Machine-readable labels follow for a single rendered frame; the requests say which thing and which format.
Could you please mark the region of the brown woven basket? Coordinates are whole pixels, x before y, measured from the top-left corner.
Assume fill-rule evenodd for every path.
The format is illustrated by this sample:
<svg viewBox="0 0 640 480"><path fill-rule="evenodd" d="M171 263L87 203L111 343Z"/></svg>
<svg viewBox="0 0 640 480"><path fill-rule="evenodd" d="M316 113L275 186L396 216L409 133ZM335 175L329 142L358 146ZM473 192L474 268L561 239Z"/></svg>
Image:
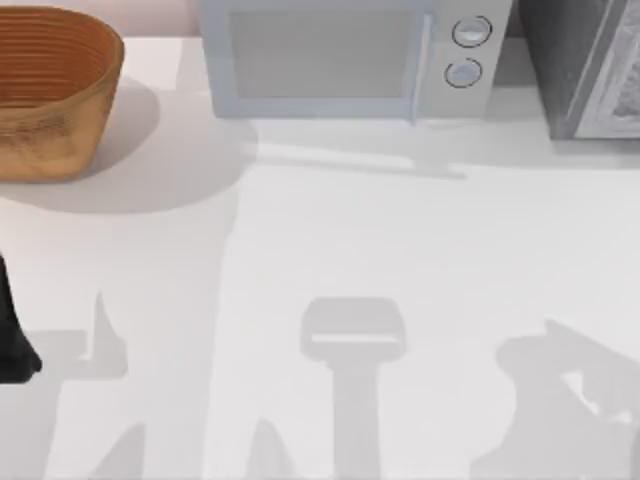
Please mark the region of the brown woven basket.
<svg viewBox="0 0 640 480"><path fill-rule="evenodd" d="M86 13L0 5L0 182L61 181L102 139L124 42Z"/></svg>

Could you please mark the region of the round microwave knob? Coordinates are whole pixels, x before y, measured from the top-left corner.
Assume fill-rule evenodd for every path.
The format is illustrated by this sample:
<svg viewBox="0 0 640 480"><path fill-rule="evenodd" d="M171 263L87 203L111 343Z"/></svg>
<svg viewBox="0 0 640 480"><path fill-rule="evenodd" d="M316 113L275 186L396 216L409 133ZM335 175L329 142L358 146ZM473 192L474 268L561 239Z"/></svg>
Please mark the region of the round microwave knob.
<svg viewBox="0 0 640 480"><path fill-rule="evenodd" d="M484 16L459 20L452 29L453 41L462 48L476 48L486 43L493 32L492 23Z"/></svg>
<svg viewBox="0 0 640 480"><path fill-rule="evenodd" d="M444 72L447 84L455 89L470 88L478 83L482 76L482 65L472 58L464 58L450 63Z"/></svg>

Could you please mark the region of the microwave oven door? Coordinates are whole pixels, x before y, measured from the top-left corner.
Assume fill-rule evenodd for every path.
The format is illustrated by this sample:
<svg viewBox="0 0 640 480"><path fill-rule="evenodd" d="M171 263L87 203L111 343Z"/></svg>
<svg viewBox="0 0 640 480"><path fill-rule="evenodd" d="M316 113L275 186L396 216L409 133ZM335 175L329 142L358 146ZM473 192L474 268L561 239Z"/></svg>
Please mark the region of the microwave oven door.
<svg viewBox="0 0 640 480"><path fill-rule="evenodd" d="M197 14L219 117L419 115L425 0L198 0Z"/></svg>

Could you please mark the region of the pale microwave oven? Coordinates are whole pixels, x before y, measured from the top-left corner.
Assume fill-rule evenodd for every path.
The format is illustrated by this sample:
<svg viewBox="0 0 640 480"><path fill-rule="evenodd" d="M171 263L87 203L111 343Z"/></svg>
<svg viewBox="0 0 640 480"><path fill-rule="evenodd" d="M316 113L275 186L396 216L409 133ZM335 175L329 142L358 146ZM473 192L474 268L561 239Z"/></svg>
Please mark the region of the pale microwave oven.
<svg viewBox="0 0 640 480"><path fill-rule="evenodd" d="M479 117L486 109L493 88L513 0L425 1L432 13L432 26L419 82L419 115L410 122ZM493 32L483 45L462 48L453 41L452 29L459 20L474 16L486 17L493 25ZM477 60L483 67L483 76L470 88L452 88L444 79L445 69L464 58Z"/></svg>

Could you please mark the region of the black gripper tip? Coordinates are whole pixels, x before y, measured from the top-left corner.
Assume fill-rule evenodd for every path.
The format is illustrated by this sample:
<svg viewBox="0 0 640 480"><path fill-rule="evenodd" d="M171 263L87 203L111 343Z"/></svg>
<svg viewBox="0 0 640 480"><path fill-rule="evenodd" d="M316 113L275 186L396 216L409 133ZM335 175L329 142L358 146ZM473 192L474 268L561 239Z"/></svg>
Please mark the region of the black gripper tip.
<svg viewBox="0 0 640 480"><path fill-rule="evenodd" d="M0 254L0 385L24 384L42 370L43 362L21 328Z"/></svg>

